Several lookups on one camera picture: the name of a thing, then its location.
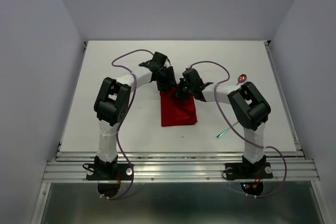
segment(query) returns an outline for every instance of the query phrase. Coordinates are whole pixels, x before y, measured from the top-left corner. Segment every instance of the red cloth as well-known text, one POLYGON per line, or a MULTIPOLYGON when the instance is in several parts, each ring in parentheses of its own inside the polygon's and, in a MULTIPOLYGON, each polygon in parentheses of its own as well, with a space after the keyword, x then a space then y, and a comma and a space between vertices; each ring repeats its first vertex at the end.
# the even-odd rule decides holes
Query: red cloth
POLYGON ((161 96, 161 125, 178 126, 192 125, 197 122, 194 97, 189 100, 177 99, 174 94, 176 88, 170 91, 160 91, 161 96))

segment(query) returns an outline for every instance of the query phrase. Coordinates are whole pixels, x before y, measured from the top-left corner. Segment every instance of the white platform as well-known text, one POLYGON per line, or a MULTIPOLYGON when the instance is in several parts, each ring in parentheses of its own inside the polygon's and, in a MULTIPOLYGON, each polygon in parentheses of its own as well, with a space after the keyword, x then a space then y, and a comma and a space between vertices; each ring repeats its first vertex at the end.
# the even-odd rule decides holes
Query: white platform
MULTIPOLYGON (((223 64, 230 72, 226 83, 235 85, 240 74, 247 75, 271 106, 265 128, 265 145, 281 151, 295 151, 290 127, 281 103, 276 81, 262 41, 90 41, 82 64, 69 118, 62 138, 62 152, 95 152, 98 148, 98 119, 93 110, 99 88, 105 77, 117 78, 127 72, 111 66, 111 61, 129 51, 148 49, 167 55, 176 79, 185 68, 200 60, 223 64)), ((151 59, 138 52, 118 63, 134 69, 151 59)), ((218 66, 195 66, 204 82, 226 79, 218 66)), ((137 90, 135 102, 121 128, 120 141, 126 152, 242 152, 244 142, 233 131, 221 138, 216 135, 226 129, 215 103, 195 101, 198 122, 192 126, 161 127, 160 95, 156 83, 137 90)), ((236 122, 231 107, 222 108, 229 120, 236 122)), ((240 125, 236 129, 243 134, 240 125)))

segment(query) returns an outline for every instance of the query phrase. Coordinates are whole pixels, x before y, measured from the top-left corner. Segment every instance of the gray wall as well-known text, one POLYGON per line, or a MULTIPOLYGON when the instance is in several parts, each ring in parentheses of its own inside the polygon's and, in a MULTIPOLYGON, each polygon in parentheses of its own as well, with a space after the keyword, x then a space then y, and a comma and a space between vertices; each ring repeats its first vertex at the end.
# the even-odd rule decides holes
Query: gray wall
POLYGON ((82 58, 61 0, 0 0, 0 223, 29 223, 82 58))
POLYGON ((295 0, 271 49, 307 156, 336 219, 336 0, 295 0))
POLYGON ((270 39, 294 0, 63 0, 84 39, 270 39))

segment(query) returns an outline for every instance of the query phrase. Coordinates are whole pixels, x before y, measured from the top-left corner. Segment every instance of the purple cable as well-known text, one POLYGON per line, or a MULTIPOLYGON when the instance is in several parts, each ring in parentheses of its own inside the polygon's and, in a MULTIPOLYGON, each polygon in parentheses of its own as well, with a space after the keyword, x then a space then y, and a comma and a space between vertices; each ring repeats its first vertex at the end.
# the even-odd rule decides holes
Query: purple cable
MULTIPOLYGON (((135 98, 135 93, 137 92, 137 91, 136 91, 136 90, 137 90, 137 89, 136 89, 136 88, 137 88, 137 85, 136 85, 136 84, 137 84, 137 83, 136 83, 136 76, 132 73, 132 70, 129 69, 128 67, 125 67, 125 66, 122 66, 122 65, 115 65, 114 63, 115 63, 117 60, 119 60, 119 59, 121 59, 121 58, 123 58, 123 57, 125 57, 125 56, 127 56, 127 55, 130 55, 130 54, 133 54, 133 53, 135 53, 135 52, 139 52, 139 51, 149 52, 151 55, 154 55, 152 52, 150 52, 150 51, 148 51, 148 50, 146 50, 146 49, 138 49, 138 50, 134 50, 134 51, 132 51, 132 52, 128 52, 127 54, 124 54, 124 55, 122 55, 122 56, 119 56, 118 58, 114 59, 113 62, 111 63, 112 66, 114 66, 114 67, 116 67, 116 68, 123 68, 123 69, 127 70, 127 71, 133 76, 133 78, 134 78, 133 96, 132 96, 131 102, 130 102, 130 104, 129 104, 129 106, 128 106, 129 109, 131 108, 131 106, 132 106, 132 104, 133 104, 133 101, 134 101, 134 98, 135 98)), ((124 150, 122 149, 122 147, 121 147, 121 145, 120 145, 120 141, 119 141, 119 130, 120 130, 121 125, 122 125, 122 122, 119 124, 119 126, 118 126, 118 128, 117 128, 117 134, 115 135, 115 137, 117 138, 117 144, 118 144, 118 147, 119 147, 119 149, 120 149, 122 155, 124 156, 124 158, 126 159, 126 161, 129 163, 129 165, 131 166, 131 169, 132 169, 132 180, 131 180, 131 182, 130 182, 128 188, 127 188, 121 195, 118 195, 118 196, 116 196, 116 197, 109 198, 109 197, 106 197, 106 196, 104 196, 104 195, 102 195, 102 194, 100 194, 100 193, 98 192, 98 194, 100 195, 101 198, 103 198, 103 199, 107 199, 107 200, 115 200, 115 199, 120 199, 121 197, 123 197, 123 196, 124 196, 130 189, 131 189, 131 187, 132 187, 132 185, 133 185, 133 181, 134 181, 134 169, 133 169, 133 164, 131 163, 131 161, 130 161, 129 158, 127 157, 126 153, 125 153, 124 150)))
POLYGON ((228 74, 228 78, 227 78, 226 80, 223 80, 223 81, 220 81, 220 82, 216 83, 216 86, 215 86, 215 89, 214 89, 214 95, 215 95, 215 101, 216 101, 217 107, 219 108, 220 113, 222 114, 224 120, 225 120, 226 123, 229 125, 229 127, 231 128, 231 130, 233 130, 233 132, 236 133, 236 135, 239 136, 239 137, 240 137, 242 140, 244 140, 245 142, 247 142, 247 143, 249 143, 249 144, 251 144, 251 145, 254 145, 254 146, 258 147, 258 148, 262 148, 262 149, 263 149, 263 148, 270 148, 270 149, 273 149, 273 150, 275 150, 277 153, 279 153, 280 157, 282 158, 282 160, 283 160, 283 165, 285 166, 285 174, 284 174, 284 178, 283 178, 283 180, 282 180, 280 186, 279 186, 276 190, 274 190, 273 192, 271 192, 271 193, 269 193, 269 194, 266 194, 266 195, 262 195, 262 196, 256 196, 256 198, 267 198, 267 197, 269 197, 269 196, 275 194, 277 191, 279 191, 279 190, 284 186, 285 181, 286 181, 286 178, 287 178, 287 163, 286 163, 285 157, 283 156, 283 154, 282 154, 277 148, 275 148, 275 147, 273 147, 273 146, 266 146, 266 147, 264 147, 264 146, 261 146, 261 145, 259 145, 259 144, 255 144, 255 143, 251 142, 249 139, 246 139, 245 137, 243 137, 242 135, 240 135, 240 133, 239 133, 238 131, 236 131, 236 129, 232 126, 232 124, 231 124, 230 121, 227 119, 226 115, 224 114, 224 112, 223 112, 223 110, 222 110, 222 108, 221 108, 221 105, 219 104, 218 96, 217 96, 217 87, 218 87, 218 85, 220 85, 220 84, 222 84, 222 83, 224 83, 224 82, 226 82, 226 81, 228 81, 228 80, 230 79, 230 74, 229 74, 228 70, 227 70, 225 67, 223 67, 221 64, 216 63, 216 62, 213 62, 213 61, 208 61, 208 60, 205 60, 205 61, 198 61, 198 62, 192 64, 191 67, 194 66, 194 65, 196 65, 196 64, 200 64, 200 63, 212 63, 212 64, 215 64, 215 65, 217 65, 217 66, 223 68, 223 69, 227 72, 227 74, 228 74))

